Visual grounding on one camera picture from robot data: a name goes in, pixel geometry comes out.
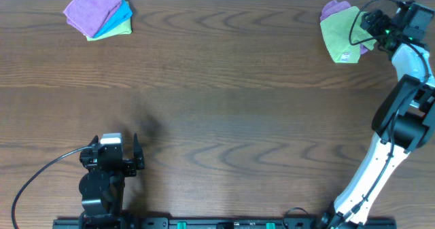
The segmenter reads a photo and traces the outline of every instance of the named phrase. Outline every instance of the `cloth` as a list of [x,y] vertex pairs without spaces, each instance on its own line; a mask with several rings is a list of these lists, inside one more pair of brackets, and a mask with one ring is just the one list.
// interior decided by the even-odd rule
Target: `cloth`
[[121,4],[122,0],[73,0],[63,13],[68,24],[93,37]]
[[125,20],[124,22],[122,22],[121,24],[119,24],[116,28],[112,29],[111,31],[105,33],[104,35],[98,36],[97,38],[91,38],[86,36],[86,39],[88,41],[96,41],[99,39],[104,39],[107,37],[111,37],[114,35],[129,35],[131,34],[131,19],[128,18],[127,20]]
[[122,0],[122,4],[118,11],[116,11],[116,13],[107,21],[106,24],[103,25],[103,27],[101,27],[101,29],[93,37],[97,38],[104,35],[105,33],[117,27],[119,24],[123,23],[125,20],[129,19],[132,15],[133,13],[131,12],[128,3],[125,0]]
[[[347,8],[350,8],[350,7],[351,7],[351,4],[349,4],[349,2],[347,2],[347,1],[341,1],[341,2],[338,2],[337,0],[330,1],[321,10],[320,21],[323,21],[327,17],[329,17],[337,12],[341,12]],[[368,49],[363,44],[360,44],[360,54],[363,55],[366,52],[368,52]]]
[[[326,48],[328,49],[331,58],[336,63],[357,63],[360,59],[360,45],[351,46],[349,44],[349,32],[351,25],[359,12],[358,7],[350,7],[341,12],[335,13],[320,22],[321,33],[323,35]],[[356,24],[361,23],[361,17],[364,12],[358,17]],[[352,40],[360,41],[370,38],[360,26],[354,26],[352,32]],[[369,50],[373,50],[376,41],[371,40],[364,42]]]

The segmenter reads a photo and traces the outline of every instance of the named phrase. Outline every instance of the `light green cloth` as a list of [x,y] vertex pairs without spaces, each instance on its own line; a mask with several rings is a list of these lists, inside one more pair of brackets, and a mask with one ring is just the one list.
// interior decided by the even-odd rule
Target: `light green cloth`
[[[320,22],[321,33],[324,37],[326,48],[331,58],[336,63],[357,63],[360,59],[360,45],[351,46],[349,44],[349,32],[356,14],[360,10],[358,7],[350,7],[341,12],[333,14]],[[361,41],[372,37],[367,31],[361,29],[361,17],[358,17],[352,31],[352,42]],[[376,40],[364,42],[363,45],[369,50],[373,50]]]
[[91,37],[86,36],[86,39],[88,41],[96,41],[96,40],[104,39],[104,38],[111,37],[114,35],[129,35],[129,34],[131,34],[131,19],[130,18],[125,20],[124,22],[122,22],[121,24],[119,24],[118,26],[116,26],[115,28],[110,30],[109,32],[98,36],[97,38],[91,38]]

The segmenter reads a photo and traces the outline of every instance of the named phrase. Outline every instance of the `table surface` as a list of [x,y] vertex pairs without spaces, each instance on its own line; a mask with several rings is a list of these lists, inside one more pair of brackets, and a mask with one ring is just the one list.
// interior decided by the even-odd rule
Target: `table surface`
[[[331,61],[319,27],[330,0],[129,0],[133,34],[92,42],[65,22],[70,1],[0,0],[0,228],[35,171],[113,132],[126,156],[133,133],[145,148],[124,193],[137,215],[320,214],[365,157],[397,82],[377,50]],[[371,215],[433,227],[434,144],[398,168]],[[18,202],[20,227],[77,217],[85,173],[77,154],[44,171]]]

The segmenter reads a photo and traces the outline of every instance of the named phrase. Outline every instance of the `purple cloth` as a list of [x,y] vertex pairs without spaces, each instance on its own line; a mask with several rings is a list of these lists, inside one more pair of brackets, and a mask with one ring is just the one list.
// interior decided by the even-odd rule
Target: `purple cloth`
[[[351,4],[349,4],[349,2],[347,1],[341,1],[341,2],[338,2],[337,0],[330,1],[321,10],[320,22],[325,20],[327,17],[337,12],[341,12],[350,7]],[[360,44],[360,54],[363,55],[366,52],[368,52],[368,49],[362,44]]]
[[63,13],[67,23],[83,34],[94,37],[116,13],[122,0],[73,0]]

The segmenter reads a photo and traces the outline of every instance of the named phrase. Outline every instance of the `blue cloth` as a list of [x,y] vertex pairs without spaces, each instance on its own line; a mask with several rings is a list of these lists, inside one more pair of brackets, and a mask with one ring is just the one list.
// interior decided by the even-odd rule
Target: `blue cloth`
[[94,35],[93,38],[104,35],[105,33],[116,28],[119,24],[122,24],[125,20],[128,20],[133,15],[128,3],[122,0],[122,4],[118,11],[101,27],[101,29]]

